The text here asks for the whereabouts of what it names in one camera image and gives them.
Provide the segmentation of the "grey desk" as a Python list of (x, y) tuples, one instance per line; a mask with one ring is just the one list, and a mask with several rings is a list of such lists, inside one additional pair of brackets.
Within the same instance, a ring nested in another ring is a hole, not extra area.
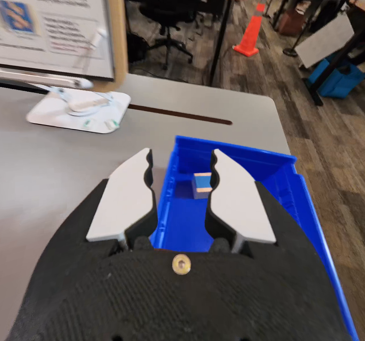
[(129, 108), (111, 134), (60, 129), (26, 121), (43, 95), (1, 88), (1, 340), (8, 336), (34, 267), (55, 231), (102, 179), (141, 149), (153, 151), (157, 203), (176, 135), (290, 155), (269, 93), (134, 74), (117, 91), (136, 106), (232, 124)]

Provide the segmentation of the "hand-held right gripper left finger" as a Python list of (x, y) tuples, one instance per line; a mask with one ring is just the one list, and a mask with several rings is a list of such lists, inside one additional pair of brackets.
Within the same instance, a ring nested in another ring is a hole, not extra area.
[(152, 150), (144, 148), (109, 176), (86, 235), (88, 242), (117, 240), (123, 249), (132, 250), (137, 238), (153, 234), (158, 214), (152, 168)]

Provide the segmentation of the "blue plastic bin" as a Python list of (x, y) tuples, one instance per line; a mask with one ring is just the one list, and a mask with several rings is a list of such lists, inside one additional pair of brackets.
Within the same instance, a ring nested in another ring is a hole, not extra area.
[(194, 199), (194, 173), (210, 171), (211, 152), (220, 149), (261, 182), (300, 225), (314, 245), (334, 287), (346, 328), (359, 340), (325, 235), (307, 184), (295, 168), (297, 158), (278, 152), (176, 136), (158, 204), (155, 248), (206, 252), (213, 242), (204, 227), (207, 199)]

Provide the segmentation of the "blue-taped wooden cube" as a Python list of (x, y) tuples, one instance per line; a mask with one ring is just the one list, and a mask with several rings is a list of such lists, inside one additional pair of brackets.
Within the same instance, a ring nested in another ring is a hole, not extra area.
[(194, 199), (207, 199), (212, 191), (210, 184), (211, 172), (194, 173), (192, 188)]

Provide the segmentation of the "orange traffic cone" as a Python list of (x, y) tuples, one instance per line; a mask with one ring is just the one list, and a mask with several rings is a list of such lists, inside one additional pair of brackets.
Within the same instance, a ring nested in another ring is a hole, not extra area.
[(257, 38), (261, 28), (263, 12), (265, 10), (267, 0), (260, 0), (256, 10), (244, 32), (242, 40), (239, 44), (232, 46), (235, 52), (238, 52), (246, 57), (254, 56), (259, 52), (256, 47)]

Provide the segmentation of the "white metal document stand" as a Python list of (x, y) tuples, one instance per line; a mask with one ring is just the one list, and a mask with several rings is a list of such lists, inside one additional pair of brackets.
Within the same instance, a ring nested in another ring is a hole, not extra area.
[(89, 39), (80, 38), (79, 31), (51, 26), (51, 37), (36, 33), (8, 32), (1, 41), (1, 79), (28, 84), (47, 90), (45, 97), (28, 113), (28, 122), (58, 128), (112, 133), (120, 127), (131, 102), (125, 93), (113, 92), (128, 70), (125, 26), (120, 32), (94, 28)]

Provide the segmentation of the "blue bag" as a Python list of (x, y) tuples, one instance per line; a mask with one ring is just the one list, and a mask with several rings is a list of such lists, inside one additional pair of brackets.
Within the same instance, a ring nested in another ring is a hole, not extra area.
[[(317, 65), (312, 74), (305, 79), (308, 86), (311, 86), (316, 81), (334, 57), (335, 54), (333, 53)], [(365, 74), (357, 66), (350, 63), (348, 59), (345, 59), (320, 86), (317, 93), (322, 97), (344, 99), (364, 80), (364, 77)]]

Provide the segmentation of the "white sign board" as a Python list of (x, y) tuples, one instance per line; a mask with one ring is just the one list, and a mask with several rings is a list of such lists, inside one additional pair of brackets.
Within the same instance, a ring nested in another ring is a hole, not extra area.
[(354, 29), (347, 13), (341, 13), (296, 47), (284, 49), (283, 53), (290, 57), (299, 57), (302, 65), (310, 68), (342, 49), (353, 36)]

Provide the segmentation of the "brown cardboard box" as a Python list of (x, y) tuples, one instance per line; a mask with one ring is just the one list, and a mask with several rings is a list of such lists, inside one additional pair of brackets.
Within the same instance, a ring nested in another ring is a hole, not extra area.
[(288, 9), (279, 21), (277, 32), (282, 36), (296, 37), (302, 31), (305, 21), (303, 10)]

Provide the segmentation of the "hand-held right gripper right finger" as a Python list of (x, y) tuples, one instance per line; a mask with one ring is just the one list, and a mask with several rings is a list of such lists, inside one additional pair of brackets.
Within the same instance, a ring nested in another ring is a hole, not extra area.
[(256, 181), (220, 149), (211, 153), (210, 184), (205, 229), (214, 240), (225, 239), (231, 253), (239, 253), (248, 241), (276, 243)]

